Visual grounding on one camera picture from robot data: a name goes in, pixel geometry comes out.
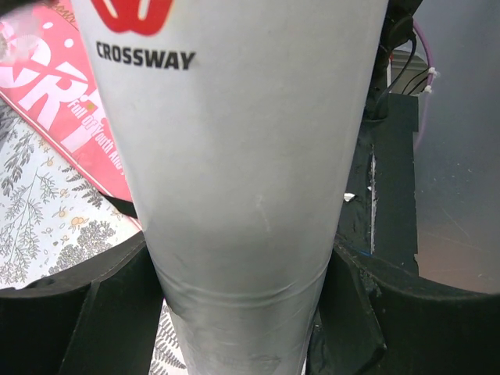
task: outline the red package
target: red package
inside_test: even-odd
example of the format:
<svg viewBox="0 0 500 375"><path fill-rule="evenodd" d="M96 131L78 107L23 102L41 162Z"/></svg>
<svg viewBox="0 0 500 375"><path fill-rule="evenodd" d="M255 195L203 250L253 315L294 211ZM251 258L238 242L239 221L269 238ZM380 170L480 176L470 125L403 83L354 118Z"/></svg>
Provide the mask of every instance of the red package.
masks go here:
<svg viewBox="0 0 500 375"><path fill-rule="evenodd" d="M37 6L32 17L35 36L0 23L4 54L37 39L26 59L0 62L0 95L97 189L131 201L70 2Z"/></svg>

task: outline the floral tablecloth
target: floral tablecloth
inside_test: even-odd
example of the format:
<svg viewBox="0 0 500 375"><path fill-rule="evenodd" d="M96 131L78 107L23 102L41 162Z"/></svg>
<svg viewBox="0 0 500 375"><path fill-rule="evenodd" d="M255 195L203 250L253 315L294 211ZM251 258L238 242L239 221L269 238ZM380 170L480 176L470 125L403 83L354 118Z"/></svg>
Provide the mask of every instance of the floral tablecloth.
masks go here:
<svg viewBox="0 0 500 375"><path fill-rule="evenodd" d="M0 163L0 288L22 288L139 231L2 100ZM165 304L149 374L188 375Z"/></svg>

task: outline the black cable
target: black cable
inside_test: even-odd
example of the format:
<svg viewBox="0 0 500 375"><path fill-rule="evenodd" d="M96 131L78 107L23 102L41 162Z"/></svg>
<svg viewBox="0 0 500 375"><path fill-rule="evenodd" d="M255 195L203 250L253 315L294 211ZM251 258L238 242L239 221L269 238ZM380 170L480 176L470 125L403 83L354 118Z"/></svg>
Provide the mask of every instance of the black cable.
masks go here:
<svg viewBox="0 0 500 375"><path fill-rule="evenodd" d="M408 93L408 95L411 95L413 94L413 92L415 92L415 90L423 83L427 80L427 77L424 77L418 84L415 85L414 88L412 88L412 90Z"/></svg>
<svg viewBox="0 0 500 375"><path fill-rule="evenodd" d="M405 88L403 88L403 90L401 91L402 94L405 94L405 91L406 89L409 87L409 85L414 81L416 80L418 77L420 77L422 74L425 74L425 73L429 73L429 68L425 69L424 71L418 73L414 78L412 78L411 80L408 81L408 83L406 84Z"/></svg>
<svg viewBox="0 0 500 375"><path fill-rule="evenodd" d="M412 42L412 51L410 52L410 54L408 56L408 61L406 61L406 64L403 66L403 68L401 69L401 72L399 72L398 76L391 82L391 84L384 90L384 92L380 95L380 97L375 102L375 106L374 106L373 112L376 115L379 112L380 105L384 102L385 98L389 95L389 93L392 91L392 89L394 88L394 86L401 79L402 75L408 69L409 64L412 62L413 57L415 57L415 54L416 54L416 35L412 34L412 36L410 37L409 40Z"/></svg>

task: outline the white cylindrical object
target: white cylindrical object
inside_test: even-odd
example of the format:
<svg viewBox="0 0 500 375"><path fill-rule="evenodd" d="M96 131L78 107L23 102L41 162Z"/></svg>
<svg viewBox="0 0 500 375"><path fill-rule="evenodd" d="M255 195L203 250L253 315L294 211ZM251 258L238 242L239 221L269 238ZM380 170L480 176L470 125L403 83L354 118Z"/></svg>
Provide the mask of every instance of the white cylindrical object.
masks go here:
<svg viewBox="0 0 500 375"><path fill-rule="evenodd" d="M73 6L190 375L300 373L387 0Z"/></svg>

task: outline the gray floor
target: gray floor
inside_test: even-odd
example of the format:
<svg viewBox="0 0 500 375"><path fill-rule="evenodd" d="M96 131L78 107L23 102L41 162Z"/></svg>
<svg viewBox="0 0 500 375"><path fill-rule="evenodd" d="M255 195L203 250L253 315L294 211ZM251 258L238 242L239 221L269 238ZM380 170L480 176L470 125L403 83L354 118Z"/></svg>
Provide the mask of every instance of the gray floor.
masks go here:
<svg viewBox="0 0 500 375"><path fill-rule="evenodd" d="M423 0L435 81L416 150L420 275L500 292L500 1Z"/></svg>

